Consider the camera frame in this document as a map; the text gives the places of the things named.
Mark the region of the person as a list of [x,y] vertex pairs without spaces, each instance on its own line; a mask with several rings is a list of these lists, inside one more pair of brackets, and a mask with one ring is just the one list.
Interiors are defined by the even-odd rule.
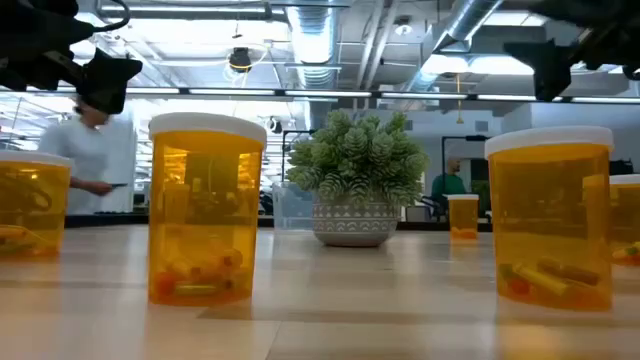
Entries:
[[444,173],[434,178],[431,186],[431,198],[436,201],[442,209],[448,206],[448,195],[466,194],[462,178],[458,175],[461,169],[459,158],[449,158],[446,163]]
[[75,114],[49,126],[38,150],[72,161],[68,215],[132,209],[135,120],[130,109],[109,115],[76,98]]

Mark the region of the ceiling light strip rail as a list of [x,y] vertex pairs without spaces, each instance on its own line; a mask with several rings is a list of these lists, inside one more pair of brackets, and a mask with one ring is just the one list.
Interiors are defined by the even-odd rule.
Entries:
[[[40,90],[28,86],[25,93],[38,95],[71,95],[76,89],[60,86],[56,91]],[[474,94],[446,92],[395,92],[395,91],[358,91],[358,90],[292,90],[292,89],[253,89],[253,88],[170,88],[170,87],[130,87],[126,94],[132,97],[173,98],[173,97],[213,97],[213,98],[291,98],[311,101],[316,99],[373,99],[373,100],[421,100],[421,101],[461,101],[461,102],[518,102],[542,103],[532,95],[512,94]],[[588,104],[588,105],[633,105],[640,106],[640,97],[604,97],[604,96],[559,96],[549,103]]]

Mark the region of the clear plastic basket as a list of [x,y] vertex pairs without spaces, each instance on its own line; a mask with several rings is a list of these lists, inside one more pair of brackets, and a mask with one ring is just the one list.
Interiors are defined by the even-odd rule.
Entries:
[[272,187],[274,227],[277,231],[313,229],[313,195],[288,181]]

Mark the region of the black aluminium table frame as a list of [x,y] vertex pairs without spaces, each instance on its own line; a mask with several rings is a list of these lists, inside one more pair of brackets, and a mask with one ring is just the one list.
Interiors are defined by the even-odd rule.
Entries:
[[[101,227],[117,225],[147,225],[149,217],[144,214],[97,214],[71,215],[65,217],[66,228]],[[399,231],[448,231],[449,224],[442,222],[399,222]]]

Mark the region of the silver ventilation duct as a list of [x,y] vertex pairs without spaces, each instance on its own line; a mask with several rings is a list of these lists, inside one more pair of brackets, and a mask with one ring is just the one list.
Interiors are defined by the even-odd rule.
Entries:
[[335,47],[338,35],[338,11],[322,0],[296,0],[286,8],[291,27],[291,44],[301,86],[305,89],[331,89],[338,71]]
[[421,44],[422,64],[405,83],[405,92],[427,92],[446,70],[437,70],[440,52],[468,53],[473,36],[504,0],[455,0],[444,20],[428,27]]

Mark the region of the amber pill bottle white cap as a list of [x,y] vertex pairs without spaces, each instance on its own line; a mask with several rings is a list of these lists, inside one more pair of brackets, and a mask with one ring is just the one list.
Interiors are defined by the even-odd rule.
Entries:
[[612,262],[640,267],[640,174],[610,177]]
[[59,255],[71,168],[58,155],[0,150],[0,260]]
[[475,241],[478,236],[478,202],[476,194],[448,195],[450,238]]
[[612,306],[609,158],[598,126],[531,128],[485,143],[496,290],[559,309]]
[[265,129],[196,112],[155,116],[148,299],[211,306],[251,297]]

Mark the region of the black ceiling-mounted device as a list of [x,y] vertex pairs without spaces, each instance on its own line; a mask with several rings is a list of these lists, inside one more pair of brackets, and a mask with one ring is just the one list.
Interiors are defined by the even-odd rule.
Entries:
[[235,47],[228,58],[228,64],[236,73],[247,73],[252,67],[249,49],[247,47]]

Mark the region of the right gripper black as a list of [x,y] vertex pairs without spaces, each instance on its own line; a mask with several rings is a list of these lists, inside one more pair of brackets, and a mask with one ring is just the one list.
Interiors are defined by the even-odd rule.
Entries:
[[588,70],[602,65],[622,67],[631,81],[640,81],[640,0],[538,0],[528,10],[585,30],[572,46],[546,42],[508,42],[504,52],[534,71],[534,95],[551,102],[571,84],[571,66]]

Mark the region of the artificial succulent in patterned pot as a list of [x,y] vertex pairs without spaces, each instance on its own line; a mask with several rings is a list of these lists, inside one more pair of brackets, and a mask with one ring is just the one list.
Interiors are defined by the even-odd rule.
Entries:
[[312,194],[313,234],[324,245],[378,247],[421,197],[428,156],[406,123],[399,112],[383,121],[332,111],[292,146],[286,177]]

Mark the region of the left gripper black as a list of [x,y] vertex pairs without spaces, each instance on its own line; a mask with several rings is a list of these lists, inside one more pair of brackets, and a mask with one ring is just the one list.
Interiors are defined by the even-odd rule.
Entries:
[[[64,81],[76,88],[83,103],[119,114],[128,82],[143,63],[114,58],[97,48],[92,60],[81,66],[73,61],[72,51],[54,50],[94,33],[92,24],[75,18],[78,10],[76,0],[0,0],[0,85],[14,91],[28,86],[56,91]],[[42,54],[28,58],[18,53]]]

